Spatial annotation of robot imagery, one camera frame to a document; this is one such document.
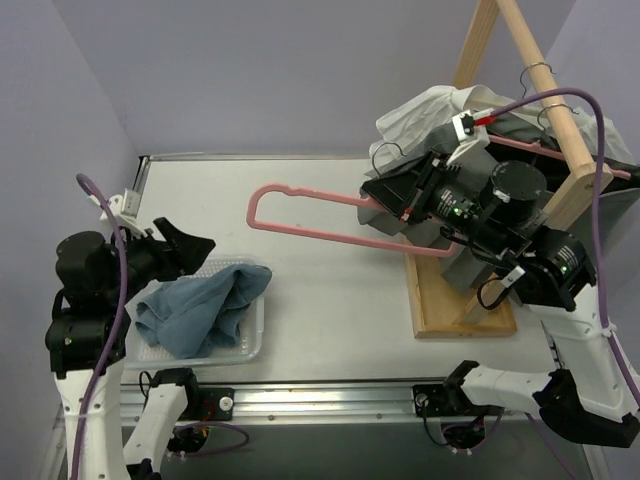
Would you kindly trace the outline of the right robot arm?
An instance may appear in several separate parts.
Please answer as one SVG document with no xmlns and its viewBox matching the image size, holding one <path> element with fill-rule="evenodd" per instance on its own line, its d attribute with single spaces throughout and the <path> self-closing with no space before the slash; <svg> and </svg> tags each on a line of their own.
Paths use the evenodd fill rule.
<svg viewBox="0 0 640 480">
<path fill-rule="evenodd" d="M 534 166 L 506 161 L 473 190 L 458 167 L 431 154 L 362 186 L 397 219 L 436 219 L 444 236 L 478 253 L 505 292 L 540 315 L 559 350 L 560 365 L 547 373 L 462 362 L 443 384 L 450 409 L 518 410 L 568 441 L 627 448 L 639 434 L 638 385 L 602 311 L 601 283 L 584 246 L 541 217 L 545 188 Z"/>
</svg>

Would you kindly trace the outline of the blue denim skirt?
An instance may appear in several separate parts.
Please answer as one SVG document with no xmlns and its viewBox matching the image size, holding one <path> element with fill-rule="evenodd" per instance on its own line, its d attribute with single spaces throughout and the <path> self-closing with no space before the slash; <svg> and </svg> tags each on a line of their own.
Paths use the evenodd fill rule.
<svg viewBox="0 0 640 480">
<path fill-rule="evenodd" d="M 241 321 L 271 279 L 268 267 L 241 263 L 209 277 L 164 282 L 136 305 L 136 329 L 147 345 L 180 360 L 236 347 Z"/>
</svg>

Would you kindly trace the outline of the pink hanger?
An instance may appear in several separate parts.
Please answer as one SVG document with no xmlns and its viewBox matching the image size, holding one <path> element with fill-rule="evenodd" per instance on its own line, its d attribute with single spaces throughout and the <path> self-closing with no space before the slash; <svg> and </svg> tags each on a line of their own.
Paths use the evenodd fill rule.
<svg viewBox="0 0 640 480">
<path fill-rule="evenodd" d="M 486 147 L 496 160 L 519 160 L 538 168 L 547 178 L 549 188 L 555 191 L 569 174 L 565 156 L 550 127 L 541 126 L 506 113 L 486 126 L 490 144 Z M 604 162 L 613 174 L 606 188 L 625 190 L 639 187 L 639 167 L 620 161 L 605 147 Z"/>
<path fill-rule="evenodd" d="M 282 157 L 254 161 L 256 181 L 247 197 L 246 224 L 281 237 L 296 236 L 324 243 L 449 258 L 457 246 L 415 246 L 404 237 L 384 235 L 362 225 L 357 210 L 381 214 L 384 208 L 362 197 L 364 158 Z"/>
</svg>

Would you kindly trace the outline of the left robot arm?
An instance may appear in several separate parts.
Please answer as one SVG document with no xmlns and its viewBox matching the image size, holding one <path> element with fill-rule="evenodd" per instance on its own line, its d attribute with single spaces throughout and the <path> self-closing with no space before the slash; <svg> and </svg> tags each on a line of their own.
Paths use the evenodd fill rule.
<svg viewBox="0 0 640 480">
<path fill-rule="evenodd" d="M 82 231 L 56 248 L 62 288 L 45 346 L 63 407 L 71 479 L 160 478 L 176 423 L 201 409 L 192 369 L 160 370 L 132 435 L 122 439 L 120 382 L 131 323 L 126 303 L 153 281 L 196 273 L 215 247 L 164 217 L 154 225 L 161 239 L 145 232 L 109 243 L 99 232 Z"/>
</svg>

